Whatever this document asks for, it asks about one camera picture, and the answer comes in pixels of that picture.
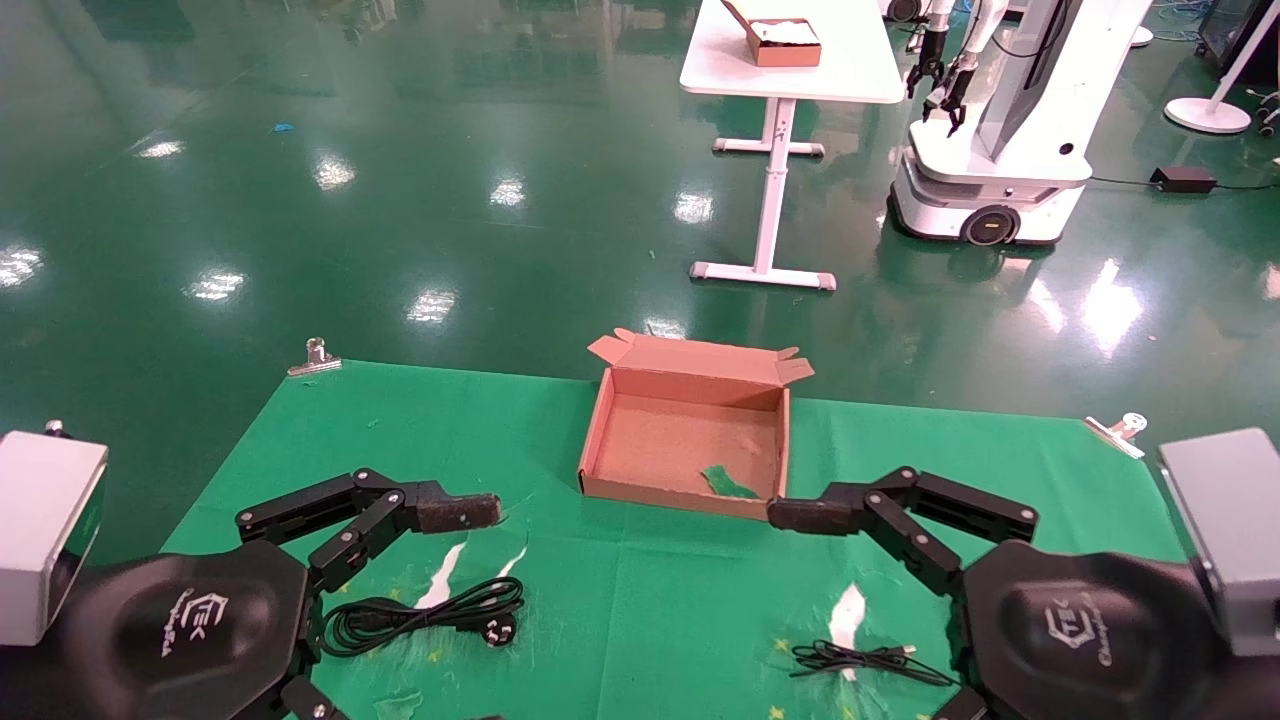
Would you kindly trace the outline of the black background robot gripper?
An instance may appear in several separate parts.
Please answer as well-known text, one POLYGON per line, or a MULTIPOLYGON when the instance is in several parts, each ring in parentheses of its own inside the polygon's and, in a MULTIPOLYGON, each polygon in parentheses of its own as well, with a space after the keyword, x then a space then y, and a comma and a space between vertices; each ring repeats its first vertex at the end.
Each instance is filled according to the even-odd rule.
POLYGON ((942 85, 925 97, 923 120, 929 120, 933 111, 945 111, 952 137, 966 119, 965 95, 979 64, 978 55, 957 55, 943 74, 942 85))
POLYGON ((905 79, 908 99, 915 97, 916 86, 923 79, 931 79, 931 91, 937 90, 945 77, 943 50, 948 31, 925 28, 922 33, 922 42, 916 64, 909 70, 905 79))

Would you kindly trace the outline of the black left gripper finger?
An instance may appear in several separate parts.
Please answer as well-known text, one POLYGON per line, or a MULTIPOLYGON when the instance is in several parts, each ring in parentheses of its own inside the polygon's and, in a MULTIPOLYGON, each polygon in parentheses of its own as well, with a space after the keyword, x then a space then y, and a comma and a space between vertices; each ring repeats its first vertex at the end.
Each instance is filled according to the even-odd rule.
POLYGON ((434 480, 402 483, 361 468, 244 509, 236 524, 242 542, 274 544, 338 527, 308 556, 311 587, 335 592, 406 532, 484 529, 500 515, 495 495, 449 495, 434 480))
POLYGON ((266 693, 266 717, 349 719, 308 676, 292 676, 266 693))

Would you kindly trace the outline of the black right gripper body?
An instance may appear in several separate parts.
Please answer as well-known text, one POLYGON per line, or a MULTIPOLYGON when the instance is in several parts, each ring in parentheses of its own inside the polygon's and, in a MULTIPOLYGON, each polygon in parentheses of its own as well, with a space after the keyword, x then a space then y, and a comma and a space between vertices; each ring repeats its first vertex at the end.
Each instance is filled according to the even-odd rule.
POLYGON ((1243 715, 1233 655, 1184 564, 1010 541, 960 591, 960 669, 987 719, 1243 715))

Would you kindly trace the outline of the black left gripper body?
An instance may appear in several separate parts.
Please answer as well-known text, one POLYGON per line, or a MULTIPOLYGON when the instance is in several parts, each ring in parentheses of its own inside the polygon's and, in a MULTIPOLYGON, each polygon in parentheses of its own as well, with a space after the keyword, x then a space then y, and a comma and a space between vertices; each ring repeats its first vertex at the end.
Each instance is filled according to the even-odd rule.
POLYGON ((314 601, 265 541, 95 568, 40 644, 40 715, 269 719, 266 693, 317 664, 314 601))

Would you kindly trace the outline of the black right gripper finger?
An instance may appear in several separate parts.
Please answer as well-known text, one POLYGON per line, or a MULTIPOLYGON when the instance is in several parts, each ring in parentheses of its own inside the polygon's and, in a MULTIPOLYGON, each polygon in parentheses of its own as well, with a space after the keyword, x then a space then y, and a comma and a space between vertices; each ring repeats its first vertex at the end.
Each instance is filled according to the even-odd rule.
POLYGON ((869 536, 927 589, 955 596, 960 557, 918 518, 992 543, 1032 542, 1038 514, 982 489, 915 468, 899 468, 869 484, 835 482, 818 498, 773 498, 768 523, 810 536, 869 536))
POLYGON ((933 720, 982 720, 987 719, 988 705, 979 692, 963 685, 932 715, 933 720))

